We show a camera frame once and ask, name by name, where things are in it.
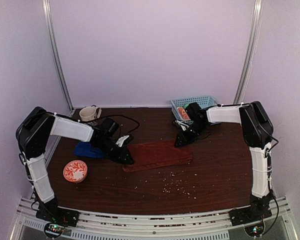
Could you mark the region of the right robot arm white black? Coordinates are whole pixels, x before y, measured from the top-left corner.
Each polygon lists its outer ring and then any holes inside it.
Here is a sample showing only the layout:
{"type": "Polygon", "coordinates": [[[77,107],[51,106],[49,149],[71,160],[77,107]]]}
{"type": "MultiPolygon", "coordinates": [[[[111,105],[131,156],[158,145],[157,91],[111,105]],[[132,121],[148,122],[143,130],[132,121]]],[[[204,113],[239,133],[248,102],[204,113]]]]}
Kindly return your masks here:
{"type": "Polygon", "coordinates": [[[272,197],[271,151],[275,141],[273,124],[261,102],[218,104],[206,108],[192,102],[185,107],[185,112],[192,123],[175,120],[174,124],[178,127],[174,143],[176,148],[194,143],[209,125],[233,123],[241,126],[252,160],[252,189],[246,216],[251,221],[258,220],[266,212],[272,197]]]}

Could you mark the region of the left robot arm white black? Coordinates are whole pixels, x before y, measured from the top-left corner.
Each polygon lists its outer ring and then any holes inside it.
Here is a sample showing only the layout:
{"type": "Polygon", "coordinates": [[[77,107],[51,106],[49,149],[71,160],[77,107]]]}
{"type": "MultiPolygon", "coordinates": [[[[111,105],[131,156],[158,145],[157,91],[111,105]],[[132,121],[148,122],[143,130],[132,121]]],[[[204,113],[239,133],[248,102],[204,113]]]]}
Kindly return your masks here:
{"type": "Polygon", "coordinates": [[[49,112],[40,106],[36,106],[19,125],[15,132],[19,158],[25,166],[33,192],[43,207],[41,211],[51,222],[62,218],[47,170],[52,157],[47,151],[51,139],[66,138],[89,143],[100,149],[106,159],[121,165],[133,165],[135,161],[128,149],[133,136],[128,133],[114,140],[113,135],[119,129],[120,125],[112,115],[102,117],[100,124],[91,126],[87,121],[49,112]]]}

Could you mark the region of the light blue plastic basket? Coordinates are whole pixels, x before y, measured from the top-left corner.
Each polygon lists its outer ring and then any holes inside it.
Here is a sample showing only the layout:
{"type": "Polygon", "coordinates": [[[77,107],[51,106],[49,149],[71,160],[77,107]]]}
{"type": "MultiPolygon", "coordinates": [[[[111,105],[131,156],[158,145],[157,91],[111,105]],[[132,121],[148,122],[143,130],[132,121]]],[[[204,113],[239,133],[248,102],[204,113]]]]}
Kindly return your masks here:
{"type": "MultiPolygon", "coordinates": [[[[170,103],[171,103],[171,111],[172,111],[172,114],[174,115],[175,119],[184,121],[181,119],[181,116],[178,111],[178,107],[183,107],[185,104],[190,104],[190,103],[194,103],[194,102],[198,103],[198,105],[201,108],[207,108],[207,107],[215,106],[217,104],[215,98],[210,95],[173,99],[170,101],[170,103]]],[[[192,123],[191,119],[184,121],[184,122],[186,122],[187,124],[192,123]]]]}

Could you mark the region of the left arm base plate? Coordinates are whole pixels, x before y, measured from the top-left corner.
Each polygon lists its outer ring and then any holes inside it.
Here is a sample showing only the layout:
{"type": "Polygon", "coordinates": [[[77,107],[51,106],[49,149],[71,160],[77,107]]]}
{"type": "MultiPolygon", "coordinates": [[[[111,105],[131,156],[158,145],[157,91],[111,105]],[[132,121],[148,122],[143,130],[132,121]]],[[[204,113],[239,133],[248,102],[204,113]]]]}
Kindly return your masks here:
{"type": "Polygon", "coordinates": [[[41,204],[36,212],[36,218],[55,223],[64,227],[76,227],[80,213],[58,207],[57,204],[41,204]]]}

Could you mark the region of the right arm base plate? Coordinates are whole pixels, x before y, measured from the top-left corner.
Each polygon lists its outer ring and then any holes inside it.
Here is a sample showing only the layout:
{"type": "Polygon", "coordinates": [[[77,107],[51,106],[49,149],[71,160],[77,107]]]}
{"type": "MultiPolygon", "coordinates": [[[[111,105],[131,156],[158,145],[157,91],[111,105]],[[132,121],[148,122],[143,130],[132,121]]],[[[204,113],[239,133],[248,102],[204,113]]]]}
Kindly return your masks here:
{"type": "Polygon", "coordinates": [[[270,209],[266,209],[262,212],[252,212],[250,206],[243,208],[234,208],[228,212],[232,226],[245,225],[257,221],[262,221],[264,218],[272,216],[270,209]]]}

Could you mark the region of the brown towel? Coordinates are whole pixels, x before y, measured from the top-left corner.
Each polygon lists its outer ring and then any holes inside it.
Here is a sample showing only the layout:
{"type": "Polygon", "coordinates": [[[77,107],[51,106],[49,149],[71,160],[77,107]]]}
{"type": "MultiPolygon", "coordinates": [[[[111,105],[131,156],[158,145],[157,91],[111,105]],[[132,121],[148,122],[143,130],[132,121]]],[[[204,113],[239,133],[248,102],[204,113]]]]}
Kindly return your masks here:
{"type": "Polygon", "coordinates": [[[132,144],[128,149],[134,164],[122,165],[126,173],[183,165],[193,160],[191,147],[176,148],[173,140],[132,144]]]}

